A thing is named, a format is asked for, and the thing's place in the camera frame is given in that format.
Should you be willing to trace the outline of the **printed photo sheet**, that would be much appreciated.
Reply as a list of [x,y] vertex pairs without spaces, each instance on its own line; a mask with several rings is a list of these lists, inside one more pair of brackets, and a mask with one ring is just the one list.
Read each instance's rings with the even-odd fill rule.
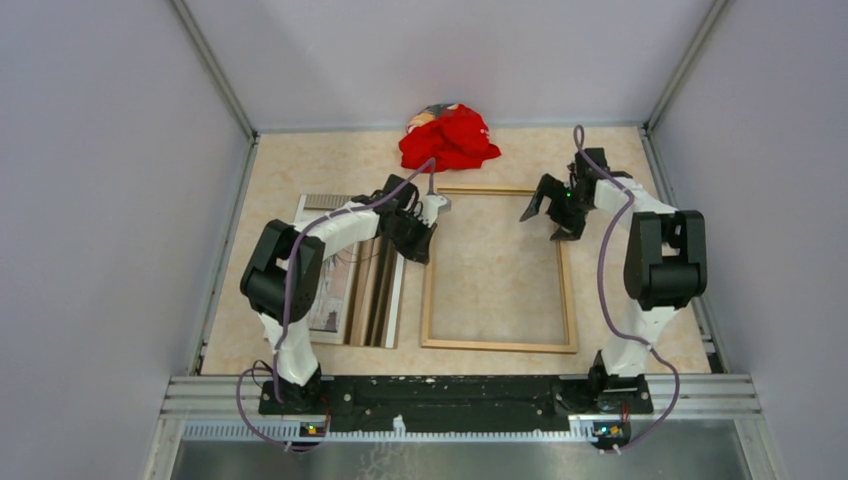
[[304,317],[314,343],[394,349],[406,260],[380,238],[343,248],[322,264]]

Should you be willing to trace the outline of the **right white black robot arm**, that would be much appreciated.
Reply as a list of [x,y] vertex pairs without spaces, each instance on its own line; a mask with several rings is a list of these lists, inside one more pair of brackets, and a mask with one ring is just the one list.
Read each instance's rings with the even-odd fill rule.
[[612,219],[601,241],[596,285],[605,301],[604,274],[612,232],[628,232],[622,281],[628,310],[615,322],[607,304],[601,312],[611,339],[599,350],[584,380],[566,380],[557,403],[570,413],[652,412],[645,378],[649,358],[670,368],[655,347],[677,313],[701,296],[708,283],[706,222],[697,210],[678,210],[651,195],[625,171],[609,168],[601,148],[580,150],[568,167],[567,180],[550,174],[539,179],[522,214],[539,214],[543,200],[557,228],[554,241],[581,238],[588,214],[603,210]]

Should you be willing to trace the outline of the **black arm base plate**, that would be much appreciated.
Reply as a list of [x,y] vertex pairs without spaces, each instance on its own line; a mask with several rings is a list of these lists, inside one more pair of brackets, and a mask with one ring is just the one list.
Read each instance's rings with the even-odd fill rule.
[[261,415],[317,415],[333,433],[389,431],[401,418],[411,433],[531,433],[570,429],[578,414],[654,411],[644,376],[591,380],[569,375],[324,376],[313,403],[271,398]]

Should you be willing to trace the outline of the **wooden picture frame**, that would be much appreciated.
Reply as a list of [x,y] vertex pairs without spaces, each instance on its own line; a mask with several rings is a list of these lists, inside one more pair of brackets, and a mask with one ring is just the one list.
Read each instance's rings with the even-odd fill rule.
[[575,294],[564,242],[521,222],[528,187],[451,185],[425,268],[421,345],[431,349],[573,355]]

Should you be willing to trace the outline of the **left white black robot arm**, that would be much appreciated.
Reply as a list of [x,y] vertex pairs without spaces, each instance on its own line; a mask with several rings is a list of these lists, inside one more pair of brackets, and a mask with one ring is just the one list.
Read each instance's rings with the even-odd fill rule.
[[319,404],[320,365],[304,318],[318,298],[324,262],[381,238],[405,259],[426,265],[438,217],[450,205],[435,190],[422,194],[410,180],[391,175],[382,188],[313,220],[266,224],[239,289],[271,347],[271,398],[302,414]]

